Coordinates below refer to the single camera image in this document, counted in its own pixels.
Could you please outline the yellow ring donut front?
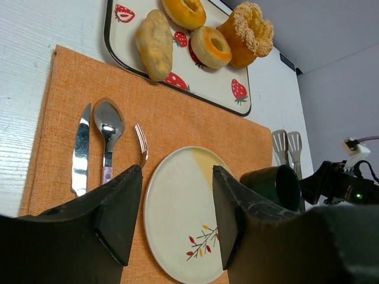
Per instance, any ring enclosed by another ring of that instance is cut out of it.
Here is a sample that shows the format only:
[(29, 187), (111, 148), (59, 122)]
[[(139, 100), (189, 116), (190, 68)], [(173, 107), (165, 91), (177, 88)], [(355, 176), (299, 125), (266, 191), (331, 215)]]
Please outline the yellow ring donut front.
[(198, 60), (212, 69), (229, 64), (232, 52), (225, 37), (213, 27), (203, 26), (191, 36), (191, 48)]

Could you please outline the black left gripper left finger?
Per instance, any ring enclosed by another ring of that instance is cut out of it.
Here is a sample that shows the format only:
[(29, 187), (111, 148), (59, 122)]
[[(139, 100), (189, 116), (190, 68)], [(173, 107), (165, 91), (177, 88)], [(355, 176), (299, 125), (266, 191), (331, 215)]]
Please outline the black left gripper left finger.
[(133, 165), (39, 215), (1, 217), (2, 283), (120, 283), (142, 194)]

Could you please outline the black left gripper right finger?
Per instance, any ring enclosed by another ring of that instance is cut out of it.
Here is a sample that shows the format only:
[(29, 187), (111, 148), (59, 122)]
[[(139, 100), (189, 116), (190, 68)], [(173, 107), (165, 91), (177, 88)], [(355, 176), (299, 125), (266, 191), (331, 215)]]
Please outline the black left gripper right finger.
[(289, 211), (213, 168), (221, 260), (230, 283), (377, 283), (378, 207)]

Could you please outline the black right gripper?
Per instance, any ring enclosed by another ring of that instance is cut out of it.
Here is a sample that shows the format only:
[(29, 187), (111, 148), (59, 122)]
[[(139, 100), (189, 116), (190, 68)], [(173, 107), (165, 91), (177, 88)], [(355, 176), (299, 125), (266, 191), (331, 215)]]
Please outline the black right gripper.
[(300, 181), (301, 195), (310, 204), (335, 205), (342, 201), (353, 205), (378, 204), (378, 177), (371, 164), (360, 160), (351, 170), (344, 170), (345, 161), (324, 161), (315, 173)]

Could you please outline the metal tongs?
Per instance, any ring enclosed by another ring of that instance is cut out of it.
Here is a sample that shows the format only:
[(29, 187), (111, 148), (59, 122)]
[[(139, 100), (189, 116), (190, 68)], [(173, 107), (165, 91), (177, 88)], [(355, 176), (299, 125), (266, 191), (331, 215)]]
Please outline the metal tongs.
[(302, 139), (298, 131), (286, 132), (285, 130), (276, 130), (271, 133), (272, 146), (275, 154), (278, 156), (280, 164), (291, 165), (299, 180), (302, 180), (301, 170), (301, 151)]

